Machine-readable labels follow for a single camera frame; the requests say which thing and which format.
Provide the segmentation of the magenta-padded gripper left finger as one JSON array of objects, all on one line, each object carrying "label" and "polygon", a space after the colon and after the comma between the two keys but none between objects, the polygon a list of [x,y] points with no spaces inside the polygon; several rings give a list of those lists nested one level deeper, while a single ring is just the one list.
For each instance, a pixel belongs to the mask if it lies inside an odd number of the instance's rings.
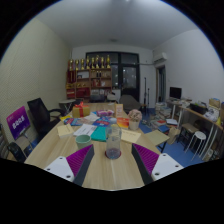
[{"label": "magenta-padded gripper left finger", "polygon": [[59,156],[45,168],[45,171],[81,186],[93,156],[94,146],[89,145],[68,157]]}]

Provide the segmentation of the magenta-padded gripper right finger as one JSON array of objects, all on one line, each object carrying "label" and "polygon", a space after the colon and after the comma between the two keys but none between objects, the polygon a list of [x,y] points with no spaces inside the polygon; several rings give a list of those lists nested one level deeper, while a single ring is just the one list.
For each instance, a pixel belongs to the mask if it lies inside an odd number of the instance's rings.
[{"label": "magenta-padded gripper right finger", "polygon": [[164,178],[183,168],[177,161],[167,153],[157,153],[140,146],[132,144],[132,155],[137,163],[142,180],[145,185]]}]

